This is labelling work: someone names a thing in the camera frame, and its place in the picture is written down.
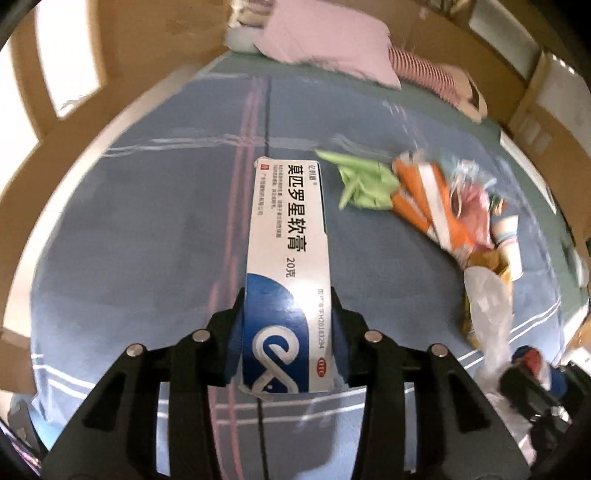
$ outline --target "bed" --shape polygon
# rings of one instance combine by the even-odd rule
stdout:
[[[561,220],[545,212],[499,146],[497,125],[473,124],[412,85],[388,90],[229,54],[123,133],[70,199],[31,292],[38,421],[58,432],[130,343],[171,345],[231,306],[245,275],[252,163],[262,155],[315,158],[315,148],[328,146],[445,149],[491,172],[520,215],[524,276],[514,286],[511,346],[560,355],[561,297],[568,311],[583,294],[568,290],[563,275],[566,237],[548,237]],[[401,345],[446,344],[473,374],[482,354],[460,332],[464,288],[455,261],[390,212],[339,211],[339,173],[321,168],[331,278],[343,306]],[[166,385],[161,390],[157,463],[167,473]],[[329,394],[265,404],[264,465],[255,399],[235,384],[212,388],[223,477],[348,478],[364,396],[337,382]],[[407,404],[412,411],[410,387]]]

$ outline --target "bright window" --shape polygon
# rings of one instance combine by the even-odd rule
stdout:
[[[0,51],[0,195],[37,145],[12,68],[9,42]]]
[[[43,0],[37,5],[37,42],[47,89],[58,116],[99,87],[85,0]]]

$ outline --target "clear plastic bag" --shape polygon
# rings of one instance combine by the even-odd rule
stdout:
[[[531,424],[498,391],[501,375],[511,366],[509,339],[513,312],[508,290],[494,272],[484,267],[467,268],[464,284],[474,333],[484,354],[475,381],[531,464],[535,460],[535,451],[529,443]]]

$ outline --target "white cup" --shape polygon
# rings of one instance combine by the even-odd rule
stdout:
[[[517,237],[508,238],[498,245],[501,256],[507,261],[511,272],[511,281],[519,280],[523,276],[521,251]]]
[[[491,225],[492,236],[497,245],[500,245],[505,240],[517,237],[518,221],[518,215],[510,215]]]

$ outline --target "metal screw head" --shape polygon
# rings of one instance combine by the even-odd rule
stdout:
[[[382,333],[377,330],[368,330],[365,332],[364,337],[369,343],[378,343],[382,341],[382,338],[384,338]]]
[[[132,343],[125,351],[129,356],[140,356],[144,353],[145,347],[141,343]]]
[[[431,347],[431,351],[432,351],[433,355],[439,356],[439,357],[444,357],[449,353],[449,350],[447,349],[447,347],[445,345],[440,344],[440,343],[436,343],[435,345],[433,345]]]
[[[207,342],[212,337],[212,334],[205,329],[193,332],[193,341],[197,343]]]

